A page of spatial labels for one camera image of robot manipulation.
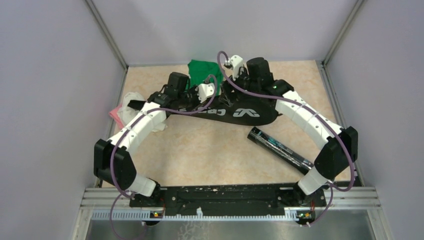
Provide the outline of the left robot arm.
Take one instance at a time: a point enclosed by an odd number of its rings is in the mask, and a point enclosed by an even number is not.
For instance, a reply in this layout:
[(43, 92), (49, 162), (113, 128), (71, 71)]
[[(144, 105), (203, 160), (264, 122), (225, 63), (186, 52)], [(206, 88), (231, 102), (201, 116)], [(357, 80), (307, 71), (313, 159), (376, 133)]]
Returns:
[(141, 195), (141, 200), (149, 207), (160, 202), (160, 184), (137, 172), (131, 154), (170, 114), (194, 115), (213, 102), (217, 93), (213, 75), (190, 88), (187, 87), (189, 80), (186, 74), (172, 72), (160, 91), (142, 101), (141, 109), (127, 125), (109, 139), (99, 139), (95, 143), (93, 173), (114, 185), (121, 196)]

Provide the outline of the black shuttlecock tube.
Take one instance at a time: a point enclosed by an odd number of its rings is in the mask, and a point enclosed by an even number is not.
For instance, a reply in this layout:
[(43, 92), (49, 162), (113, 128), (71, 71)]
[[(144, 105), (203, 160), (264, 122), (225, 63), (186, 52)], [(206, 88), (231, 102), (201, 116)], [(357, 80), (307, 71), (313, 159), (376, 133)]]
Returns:
[(289, 164), (303, 175), (306, 175), (314, 167), (314, 164), (311, 161), (257, 127), (253, 127), (250, 130), (247, 138), (261, 146), (263, 149), (271, 152), (273, 155)]

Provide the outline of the black racket bag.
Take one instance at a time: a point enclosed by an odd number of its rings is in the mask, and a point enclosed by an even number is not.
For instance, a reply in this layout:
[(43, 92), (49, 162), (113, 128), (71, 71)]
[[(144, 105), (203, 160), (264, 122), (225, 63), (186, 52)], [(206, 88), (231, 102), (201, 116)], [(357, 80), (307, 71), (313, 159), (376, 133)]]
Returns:
[[(140, 111), (146, 102), (146, 100), (134, 99), (126, 105), (131, 110)], [(164, 107), (181, 112), (191, 112), (195, 110), (199, 103), (198, 99), (174, 99)], [(241, 126), (263, 126), (274, 122), (279, 113), (275, 110), (274, 102), (248, 96), (242, 100), (236, 100), (232, 106), (228, 106), (215, 98), (206, 110), (186, 116)]]

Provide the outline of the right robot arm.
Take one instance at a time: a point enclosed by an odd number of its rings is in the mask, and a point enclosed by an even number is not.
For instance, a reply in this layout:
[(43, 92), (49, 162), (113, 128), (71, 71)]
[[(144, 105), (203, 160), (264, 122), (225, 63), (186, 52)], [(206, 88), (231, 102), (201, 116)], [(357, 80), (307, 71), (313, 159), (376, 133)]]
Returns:
[(217, 63), (226, 81), (232, 85), (236, 90), (243, 94), (276, 100), (275, 110), (280, 114), (289, 117), (296, 125), (302, 128), (302, 130), (314, 141), (315, 145), (320, 148), (321, 151), (324, 147), (329, 145), (331, 139), (335, 139), (338, 142), (338, 146), (342, 149), (345, 154), (348, 167), (350, 168), (350, 182), (346, 188), (340, 188), (333, 183), (330, 183), (332, 176), (325, 176), (324, 170), (319, 170), (319, 160), (314, 161), (314, 167), (303, 176), (297, 185), (299, 189), (293, 192), (293, 200), (299, 206), (307, 206), (314, 198), (313, 192), (322, 187), (325, 184), (329, 184), (332, 188), (337, 189), (340, 192), (348, 192), (354, 185), (355, 182), (355, 168), (354, 161), (345, 143), (342, 141), (339, 134), (343, 128), (330, 120), (321, 117), (321, 115), (310, 107), (300, 95), (291, 90), (282, 96), (275, 95), (264, 95), (259, 93), (250, 92), (236, 85), (234, 80), (231, 80), (225, 73), (225, 70), (221, 63), (221, 55), (225, 57), (225, 63), (231, 64), (234, 68), (236, 64), (229, 59), (224, 51), (219, 51), (217, 54)]

